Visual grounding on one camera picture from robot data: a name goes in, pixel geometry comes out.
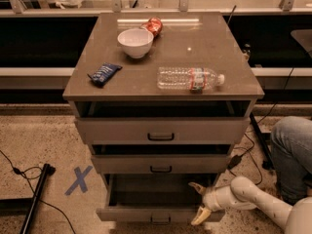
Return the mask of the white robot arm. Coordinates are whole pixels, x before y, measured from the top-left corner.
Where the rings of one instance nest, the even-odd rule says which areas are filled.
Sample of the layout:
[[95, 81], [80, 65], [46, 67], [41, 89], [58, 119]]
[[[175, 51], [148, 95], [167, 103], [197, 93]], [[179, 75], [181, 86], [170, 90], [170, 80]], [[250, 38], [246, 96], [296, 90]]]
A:
[[238, 210], [258, 208], [285, 234], [312, 234], [311, 197], [301, 199], [291, 206], [259, 189], [244, 176], [236, 176], [229, 185], [221, 187], [204, 187], [195, 182], [190, 182], [189, 185], [202, 196], [202, 205], [191, 221], [192, 225], [199, 225], [206, 221], [212, 212], [229, 207]]

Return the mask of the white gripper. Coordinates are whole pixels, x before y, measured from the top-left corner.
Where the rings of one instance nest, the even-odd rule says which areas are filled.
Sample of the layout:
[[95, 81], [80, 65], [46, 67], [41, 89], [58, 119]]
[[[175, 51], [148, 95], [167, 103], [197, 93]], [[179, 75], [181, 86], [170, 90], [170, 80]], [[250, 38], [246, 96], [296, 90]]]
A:
[[202, 224], [210, 217], [212, 212], [217, 212], [230, 207], [235, 202], [235, 197], [231, 192], [230, 186], [221, 187], [204, 187], [196, 182], [189, 182], [189, 186], [193, 187], [198, 194], [203, 196], [203, 204], [205, 207], [200, 207], [191, 221], [193, 226]]

